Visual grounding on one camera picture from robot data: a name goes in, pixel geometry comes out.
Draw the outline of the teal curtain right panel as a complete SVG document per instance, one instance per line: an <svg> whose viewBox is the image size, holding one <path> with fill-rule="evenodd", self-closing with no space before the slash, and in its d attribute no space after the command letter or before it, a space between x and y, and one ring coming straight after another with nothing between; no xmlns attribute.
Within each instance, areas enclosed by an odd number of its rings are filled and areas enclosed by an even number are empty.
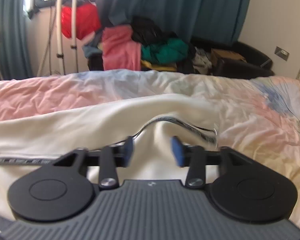
<svg viewBox="0 0 300 240"><path fill-rule="evenodd" d="M231 44L239 38L250 0L96 0L102 25L149 18L185 41L192 37Z"/></svg>

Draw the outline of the teal curtain left panel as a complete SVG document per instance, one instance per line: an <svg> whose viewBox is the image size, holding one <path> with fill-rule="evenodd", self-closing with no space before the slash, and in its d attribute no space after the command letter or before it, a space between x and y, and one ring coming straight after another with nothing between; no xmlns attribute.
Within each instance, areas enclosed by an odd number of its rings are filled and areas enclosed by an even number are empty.
<svg viewBox="0 0 300 240"><path fill-rule="evenodd" d="M24 0L0 0L0 71L5 80L33 77Z"/></svg>

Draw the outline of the wall power socket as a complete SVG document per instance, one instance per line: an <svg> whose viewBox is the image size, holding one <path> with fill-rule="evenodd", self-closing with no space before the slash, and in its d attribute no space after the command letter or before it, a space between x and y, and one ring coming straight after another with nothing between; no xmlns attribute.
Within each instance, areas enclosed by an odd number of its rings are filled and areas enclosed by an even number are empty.
<svg viewBox="0 0 300 240"><path fill-rule="evenodd" d="M274 54L285 61L287 61L289 58L289 52L280 47L276 47Z"/></svg>

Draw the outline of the black open suitcase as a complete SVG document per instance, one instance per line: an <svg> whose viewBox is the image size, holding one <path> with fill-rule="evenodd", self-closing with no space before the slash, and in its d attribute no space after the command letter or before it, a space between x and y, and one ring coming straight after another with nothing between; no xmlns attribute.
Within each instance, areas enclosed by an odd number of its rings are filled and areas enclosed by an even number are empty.
<svg viewBox="0 0 300 240"><path fill-rule="evenodd" d="M246 80L275 75L271 70L272 60L245 43L235 41L232 44L223 44L193 37L191 44L210 54L210 75Z"/></svg>

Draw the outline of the black garment on pile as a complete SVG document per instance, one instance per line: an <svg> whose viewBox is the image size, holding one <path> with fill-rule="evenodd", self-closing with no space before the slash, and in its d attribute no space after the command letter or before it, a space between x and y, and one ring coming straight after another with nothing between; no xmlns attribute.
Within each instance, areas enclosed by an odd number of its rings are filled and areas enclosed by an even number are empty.
<svg viewBox="0 0 300 240"><path fill-rule="evenodd" d="M134 16L131 22L133 29L132 40L144 46L156 43L166 43L169 38L178 38L172 31L162 31L153 20Z"/></svg>

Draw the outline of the green garment on pile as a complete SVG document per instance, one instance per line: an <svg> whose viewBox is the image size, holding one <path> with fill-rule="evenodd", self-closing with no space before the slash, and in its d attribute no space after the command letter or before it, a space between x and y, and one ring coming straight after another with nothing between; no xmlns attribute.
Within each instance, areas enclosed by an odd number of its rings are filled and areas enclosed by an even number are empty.
<svg viewBox="0 0 300 240"><path fill-rule="evenodd" d="M189 45L179 38L168 38L164 42L141 46L141 59L151 64L170 64L188 56Z"/></svg>

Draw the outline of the teal curtain panel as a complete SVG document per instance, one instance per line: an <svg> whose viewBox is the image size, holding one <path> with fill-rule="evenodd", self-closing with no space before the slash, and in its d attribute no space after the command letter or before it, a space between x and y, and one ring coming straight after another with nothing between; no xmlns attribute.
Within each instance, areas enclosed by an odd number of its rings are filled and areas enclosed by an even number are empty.
<svg viewBox="0 0 300 240"><path fill-rule="evenodd" d="M185 41L192 37L231 44L239 38L250 0L96 0L102 25L149 18Z"/></svg>
<svg viewBox="0 0 300 240"><path fill-rule="evenodd" d="M5 80L33 77L24 0L0 0L0 71Z"/></svg>

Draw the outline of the red bag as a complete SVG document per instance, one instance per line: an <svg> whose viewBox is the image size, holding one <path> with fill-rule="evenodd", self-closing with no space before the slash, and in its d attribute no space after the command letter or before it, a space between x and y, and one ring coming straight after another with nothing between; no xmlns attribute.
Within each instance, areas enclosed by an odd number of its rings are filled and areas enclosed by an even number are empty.
<svg viewBox="0 0 300 240"><path fill-rule="evenodd" d="M72 9L68 6L62 7L61 31L66 38L72 38ZM76 38L84 39L92 32L101 28L97 6L90 2L85 2L77 6L76 10Z"/></svg>

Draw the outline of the pastel floral bed cover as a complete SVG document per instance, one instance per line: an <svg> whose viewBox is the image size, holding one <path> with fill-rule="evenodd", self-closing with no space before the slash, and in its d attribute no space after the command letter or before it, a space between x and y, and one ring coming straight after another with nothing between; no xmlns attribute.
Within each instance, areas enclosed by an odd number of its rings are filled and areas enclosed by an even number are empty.
<svg viewBox="0 0 300 240"><path fill-rule="evenodd" d="M291 215L300 227L300 82L163 72L83 72L0 81L0 121L29 118L157 95L204 99L219 115L219 146L228 146L293 181Z"/></svg>

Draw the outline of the white zip-up jacket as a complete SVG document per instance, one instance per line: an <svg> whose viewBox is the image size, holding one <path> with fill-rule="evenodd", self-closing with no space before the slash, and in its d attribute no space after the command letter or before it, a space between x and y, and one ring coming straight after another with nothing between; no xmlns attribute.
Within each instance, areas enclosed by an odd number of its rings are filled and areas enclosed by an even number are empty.
<svg viewBox="0 0 300 240"><path fill-rule="evenodd" d="M178 125L149 123L160 116L207 129L220 126L219 115L204 99L148 96L0 121L0 157L54 159L79 147L94 150L136 134L130 167L119 169L120 179L181 179L185 170L175 165L171 137L193 145L205 142Z"/></svg>

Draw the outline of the pink garment on pile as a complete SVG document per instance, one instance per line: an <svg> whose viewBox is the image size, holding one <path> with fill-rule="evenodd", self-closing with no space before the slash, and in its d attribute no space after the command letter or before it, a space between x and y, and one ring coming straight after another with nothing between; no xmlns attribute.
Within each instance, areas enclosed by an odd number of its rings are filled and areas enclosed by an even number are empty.
<svg viewBox="0 0 300 240"><path fill-rule="evenodd" d="M132 40L131 25L105 28L102 33L102 60L104 70L141 70L141 44Z"/></svg>

